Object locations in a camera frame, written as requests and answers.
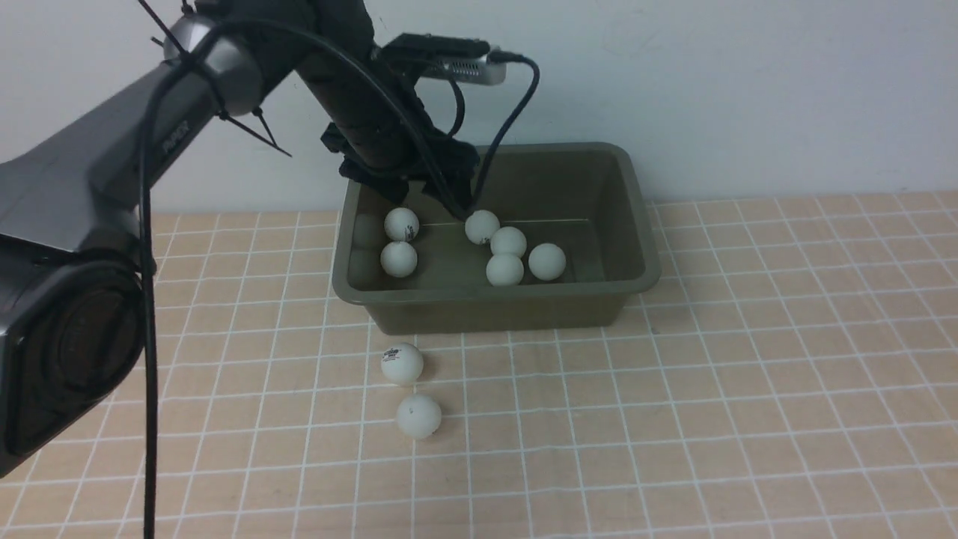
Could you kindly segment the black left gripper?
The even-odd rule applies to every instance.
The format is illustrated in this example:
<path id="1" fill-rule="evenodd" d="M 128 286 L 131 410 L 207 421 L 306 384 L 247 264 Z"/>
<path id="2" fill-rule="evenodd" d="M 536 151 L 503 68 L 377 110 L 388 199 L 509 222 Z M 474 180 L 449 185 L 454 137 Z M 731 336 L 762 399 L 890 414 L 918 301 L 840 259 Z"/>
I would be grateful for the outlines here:
<path id="1" fill-rule="evenodd" d="M 438 129 L 415 83 L 436 62 L 400 61 L 380 46 L 348 50 L 352 64 L 324 50 L 312 52 L 296 72 L 331 118 L 321 139 L 342 154 L 343 177 L 402 204 L 412 182 L 454 218 L 475 203 L 472 178 L 480 157 L 472 144 Z"/>

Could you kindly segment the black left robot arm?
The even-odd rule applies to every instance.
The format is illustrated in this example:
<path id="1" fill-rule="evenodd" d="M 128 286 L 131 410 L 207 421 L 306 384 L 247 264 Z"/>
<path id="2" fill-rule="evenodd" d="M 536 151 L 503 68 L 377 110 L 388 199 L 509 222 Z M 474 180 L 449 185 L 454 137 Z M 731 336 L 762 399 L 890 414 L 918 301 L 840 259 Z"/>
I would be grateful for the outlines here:
<path id="1" fill-rule="evenodd" d="M 218 116 L 253 112 L 291 73 L 331 123 L 340 174 L 400 204 L 472 202 L 480 157 L 437 129 L 406 74 L 379 53 L 361 1 L 198 1 L 165 58 L 2 164 L 2 474 L 126 379 L 144 350 L 134 210 Z"/>

